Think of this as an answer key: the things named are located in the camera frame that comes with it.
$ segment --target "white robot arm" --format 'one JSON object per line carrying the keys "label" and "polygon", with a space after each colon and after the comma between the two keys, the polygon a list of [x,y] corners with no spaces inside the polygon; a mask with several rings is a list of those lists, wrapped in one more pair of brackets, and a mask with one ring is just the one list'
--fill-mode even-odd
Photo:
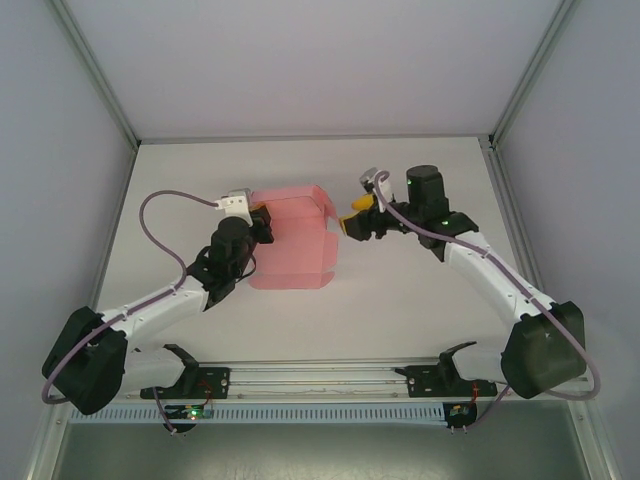
{"label": "white robot arm", "polygon": [[367,194],[353,203],[356,213],[340,219],[345,234],[363,241],[372,234],[382,238],[388,230],[417,232],[420,244],[467,279],[511,330],[508,338],[498,339],[502,348],[470,339],[443,352],[439,374],[446,386],[481,379],[508,384],[532,398],[586,371],[581,311],[537,290],[492,251],[469,217],[452,212],[436,167],[407,171],[408,202],[395,201],[387,177],[376,169],[361,177]]}
{"label": "white robot arm", "polygon": [[[198,379],[198,363],[177,345],[145,348],[156,333],[213,307],[245,278],[258,243],[272,243],[265,206],[251,208],[250,191],[231,192],[214,205],[226,217],[183,275],[167,287],[130,305],[96,313],[74,312],[42,367],[46,403],[71,401],[85,415],[118,393],[151,387],[177,387],[185,394]],[[49,396],[55,386],[64,399]]]}

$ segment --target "pink translucent box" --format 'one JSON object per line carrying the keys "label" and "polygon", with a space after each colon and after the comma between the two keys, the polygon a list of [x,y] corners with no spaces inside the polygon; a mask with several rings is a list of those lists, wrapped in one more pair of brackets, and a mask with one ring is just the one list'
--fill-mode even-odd
{"label": "pink translucent box", "polygon": [[334,277],[338,235],[327,231],[336,209],[320,187],[291,187],[253,192],[253,204],[264,203],[271,215],[274,242],[254,252],[253,288],[286,290],[322,288]]}

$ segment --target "purple cable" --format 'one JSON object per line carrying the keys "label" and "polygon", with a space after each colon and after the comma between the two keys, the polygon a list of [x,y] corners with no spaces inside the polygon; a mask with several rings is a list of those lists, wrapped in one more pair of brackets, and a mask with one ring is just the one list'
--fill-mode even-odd
{"label": "purple cable", "polygon": [[[165,245],[163,245],[162,243],[160,243],[160,241],[156,237],[153,236],[153,234],[149,231],[149,228],[147,227],[147,224],[146,224],[146,222],[144,220],[144,211],[145,211],[145,208],[147,207],[147,204],[151,200],[153,200],[154,198],[159,197],[161,195],[175,195],[175,196],[178,196],[178,197],[188,198],[189,200],[193,200],[195,202],[201,203],[203,205],[207,205],[209,207],[217,207],[218,206],[218,204],[215,203],[215,202],[209,202],[208,200],[204,200],[202,198],[196,197],[196,196],[191,195],[189,193],[184,193],[184,192],[180,192],[180,191],[177,191],[177,190],[160,190],[158,192],[152,193],[151,195],[149,195],[147,198],[144,199],[144,201],[140,205],[140,210],[138,211],[138,219],[140,220],[140,226],[142,227],[142,231],[147,236],[147,238],[149,238],[149,240],[151,240],[151,243],[153,243],[160,250],[162,250],[167,255],[169,255],[171,258],[173,258],[176,262],[178,262],[178,265],[180,265],[180,270],[181,270],[180,279],[176,282],[176,284],[172,288],[169,288],[169,289],[165,290],[164,292],[161,292],[158,295],[150,298],[149,300],[145,300],[144,302],[139,303],[138,305],[134,305],[131,308],[129,308],[127,310],[127,312],[126,312],[126,316],[132,315],[132,314],[142,310],[143,308],[146,308],[149,305],[152,305],[152,304],[156,303],[157,301],[162,300],[163,298],[171,295],[176,290],[178,290],[180,287],[182,287],[182,285],[184,285],[184,282],[187,279],[187,266],[185,265],[184,261],[180,258],[180,256],[176,252],[174,252],[170,248],[168,248]],[[44,386],[42,387],[41,397],[42,397],[42,401],[44,403],[46,403],[48,405],[57,405],[57,404],[65,403],[65,402],[69,401],[68,398],[64,398],[64,397],[63,398],[53,398],[53,397],[49,396],[49,391],[51,390],[51,387],[53,386],[53,382],[55,382],[56,378],[58,378],[58,375],[60,375],[60,372],[64,369],[64,367],[67,366],[67,364],[71,361],[71,359],[80,350],[82,350],[91,340],[93,340],[98,335],[100,335],[102,332],[104,332],[107,328],[110,328],[113,324],[119,322],[120,320],[123,320],[124,318],[125,318],[125,315],[118,314],[115,317],[113,317],[111,320],[103,323],[102,325],[100,325],[95,330],[92,330],[91,332],[89,332],[84,338],[82,338],[82,340],[80,340],[78,343],[76,343],[76,345],[71,350],[69,350],[69,352],[64,357],[62,357],[62,360],[60,360],[58,365],[56,365],[56,368],[53,369],[53,371],[51,372],[51,374],[47,378],[47,381],[44,383]],[[163,416],[165,416],[164,415],[164,410],[162,408],[161,408],[161,413],[163,414]]]}
{"label": "purple cable", "polygon": [[474,428],[476,428],[478,425],[480,425],[481,423],[483,423],[487,417],[489,416],[489,413],[495,411],[495,409],[498,407],[498,405],[500,405],[500,402],[502,401],[502,399],[504,397],[507,396],[507,394],[509,393],[509,385],[505,385],[504,390],[502,390],[498,396],[496,397],[496,399],[491,402],[489,404],[489,406],[487,407],[487,409],[482,413],[482,415],[480,415],[480,417],[478,417],[478,419],[473,422],[471,425],[469,425],[467,427],[467,431],[469,430],[473,430]]}
{"label": "purple cable", "polygon": [[554,317],[551,312],[549,312],[544,305],[542,305],[540,303],[540,301],[538,301],[530,292],[529,289],[523,285],[507,268],[507,266],[505,264],[502,263],[502,261],[500,259],[498,259],[497,257],[494,257],[491,252],[489,252],[489,250],[485,250],[482,247],[479,247],[478,245],[474,245],[473,243],[469,243],[466,242],[464,240],[459,240],[455,237],[449,237],[446,235],[440,235],[438,233],[435,232],[430,232],[428,230],[425,230],[424,228],[419,227],[418,225],[416,225],[415,223],[409,221],[408,219],[406,219],[405,217],[403,217],[395,208],[393,208],[391,205],[389,205],[389,202],[384,198],[384,196],[382,195],[382,192],[380,190],[380,183],[385,181],[387,178],[389,178],[389,172],[386,170],[380,171],[378,173],[376,173],[374,179],[373,179],[373,188],[375,189],[376,192],[376,196],[378,197],[378,201],[380,201],[380,203],[382,203],[382,205],[389,210],[389,213],[391,215],[393,215],[396,220],[398,220],[399,222],[403,223],[404,225],[406,225],[407,227],[409,227],[413,232],[417,233],[418,235],[422,235],[428,238],[433,238],[434,240],[440,240],[442,242],[448,242],[448,243],[454,243],[456,245],[460,245],[462,247],[468,248],[469,250],[472,250],[480,255],[482,255],[483,257],[487,258],[491,263],[493,263],[496,268],[498,270],[500,270],[500,272],[507,277],[507,279],[520,291],[520,293],[522,293],[524,295],[524,297],[531,302],[531,304],[536,307],[540,313],[542,313],[550,322],[551,324],[558,329],[558,331],[562,334],[563,337],[565,337],[567,339],[567,341],[571,344],[571,346],[573,348],[575,348],[575,350],[578,352],[578,354],[582,357],[582,359],[585,361],[585,363],[588,365],[589,370],[591,370],[591,374],[593,376],[593,389],[590,392],[587,392],[583,395],[571,395],[568,393],[561,393],[561,392],[554,392],[553,390],[548,390],[545,393],[548,393],[549,395],[552,395],[554,397],[557,398],[562,398],[564,400],[581,400],[581,401],[585,401],[585,400],[591,400],[592,398],[594,398],[596,395],[598,395],[598,393],[600,392],[600,388],[601,388],[601,381],[600,381],[600,373],[598,371],[598,368],[596,367],[596,365],[593,362],[593,359],[591,358],[591,356],[585,351],[585,349],[582,347],[582,345],[580,345],[580,342],[578,342],[573,335],[571,335],[571,333],[558,321],[558,319],[556,317]]}
{"label": "purple cable", "polygon": [[162,408],[162,404],[160,403],[160,399],[158,398],[158,391],[156,390],[156,387],[153,387],[151,390],[153,390],[153,398],[156,399],[156,405],[158,406],[160,416],[162,417],[162,420],[164,420],[164,424],[169,429],[169,432],[171,432],[171,435],[173,435],[178,431],[178,429],[173,426],[173,423],[171,423],[169,417],[167,417],[167,412],[165,412],[164,408]]}

